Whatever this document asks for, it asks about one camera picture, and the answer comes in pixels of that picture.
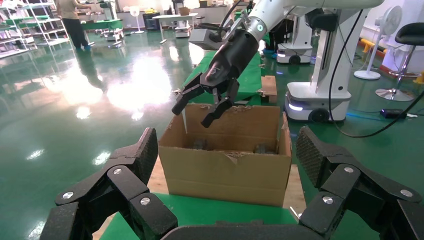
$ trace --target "bar stool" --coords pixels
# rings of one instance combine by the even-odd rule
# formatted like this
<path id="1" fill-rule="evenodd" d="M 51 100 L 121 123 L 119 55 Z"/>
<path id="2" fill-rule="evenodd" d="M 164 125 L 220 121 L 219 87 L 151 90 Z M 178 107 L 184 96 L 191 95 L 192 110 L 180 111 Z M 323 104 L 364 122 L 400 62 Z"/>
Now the bar stool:
<path id="1" fill-rule="evenodd" d="M 401 91 L 399 88 L 401 87 L 402 79 L 404 77 L 416 78 L 421 74 L 410 74 L 408 73 L 408 64 L 410 63 L 412 54 L 414 53 L 416 46 L 424 46 L 424 22 L 415 22 L 410 23 L 402 28 L 396 34 L 394 39 L 397 43 L 411 45 L 409 48 L 409 52 L 405 57 L 405 60 L 400 67 L 399 72 L 389 72 L 392 75 L 397 76 L 397 84 L 396 88 L 391 89 L 377 89 L 375 93 L 387 100 L 407 102 L 412 101 L 414 99 L 413 96 L 406 94 Z"/>

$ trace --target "chrome stool base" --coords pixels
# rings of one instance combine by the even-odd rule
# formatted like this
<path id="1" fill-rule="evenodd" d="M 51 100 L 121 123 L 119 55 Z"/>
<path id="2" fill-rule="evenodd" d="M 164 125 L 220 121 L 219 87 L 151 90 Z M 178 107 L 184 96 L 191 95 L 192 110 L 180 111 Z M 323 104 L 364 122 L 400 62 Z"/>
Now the chrome stool base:
<path id="1" fill-rule="evenodd" d="M 409 102 L 414 99 L 413 96 L 410 96 L 406 94 L 405 92 L 399 90 L 399 89 L 377 89 L 375 91 L 375 94 L 378 96 L 392 101 L 398 101 L 398 102 Z"/>

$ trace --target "green floor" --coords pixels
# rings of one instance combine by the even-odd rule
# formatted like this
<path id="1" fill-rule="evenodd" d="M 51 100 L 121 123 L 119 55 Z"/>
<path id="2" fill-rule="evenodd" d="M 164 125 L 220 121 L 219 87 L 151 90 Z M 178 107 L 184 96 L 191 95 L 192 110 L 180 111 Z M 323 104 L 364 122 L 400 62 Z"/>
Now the green floor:
<path id="1" fill-rule="evenodd" d="M 174 39 L 170 31 L 165 37 L 168 42 L 160 45 L 159 32 L 132 35 L 116 49 L 91 35 L 90 40 L 97 42 L 91 54 L 75 55 L 69 44 L 62 44 L 52 49 L 53 54 L 40 48 L 0 60 L 2 239 L 38 239 L 57 193 L 99 170 L 108 154 L 135 143 L 145 128 L 156 128 L 158 137 L 163 134 L 172 117 L 175 97 L 170 91 L 181 87 L 204 55 L 187 39 Z M 276 75 L 279 96 L 284 96 L 288 82 L 307 81 L 313 71 L 312 65 L 283 66 L 270 58 L 264 63 L 262 73 Z M 353 64 L 357 68 L 362 62 Z M 350 108 L 405 108 L 409 103 L 375 95 L 377 88 L 392 84 L 385 77 L 377 81 L 352 77 Z M 404 87 L 415 93 L 423 89 L 409 83 Z M 281 97 L 278 105 L 283 103 Z M 421 108 L 423 102 L 414 110 Z M 378 114 L 350 113 L 355 115 L 348 115 L 341 125 L 352 134 L 370 133 L 387 124 Z M 289 125 L 294 142 L 305 123 Z M 423 117 L 365 139 L 343 136 L 332 124 L 308 125 L 323 141 L 346 147 L 365 166 L 424 195 Z M 302 168 L 300 175 L 310 201 L 316 190 Z M 334 239 L 377 239 L 350 212 L 335 235 Z"/>

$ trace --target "cardboard box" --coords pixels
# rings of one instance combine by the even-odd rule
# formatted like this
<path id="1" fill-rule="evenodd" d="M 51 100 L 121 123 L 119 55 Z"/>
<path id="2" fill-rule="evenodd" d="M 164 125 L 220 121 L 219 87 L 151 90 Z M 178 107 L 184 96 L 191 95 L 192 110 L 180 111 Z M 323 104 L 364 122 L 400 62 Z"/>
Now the cardboard box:
<path id="1" fill-rule="evenodd" d="M 235 106 L 204 128 L 209 107 L 187 105 L 185 122 L 174 116 L 159 141 L 169 193 L 282 206 L 292 164 L 286 116 L 276 106 Z M 192 149 L 196 139 L 206 139 L 206 150 Z M 253 153 L 259 144 L 278 154 Z"/>

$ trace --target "black pants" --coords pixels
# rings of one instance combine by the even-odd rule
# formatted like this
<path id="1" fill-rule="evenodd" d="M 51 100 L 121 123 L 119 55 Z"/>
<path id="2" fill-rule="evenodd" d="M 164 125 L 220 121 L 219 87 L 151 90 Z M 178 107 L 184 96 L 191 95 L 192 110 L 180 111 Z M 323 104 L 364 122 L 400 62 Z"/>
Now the black pants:
<path id="1" fill-rule="evenodd" d="M 75 48 L 80 49 L 81 45 L 85 47 L 89 44 L 84 36 L 83 26 L 79 19 L 63 18 L 62 21 Z"/>

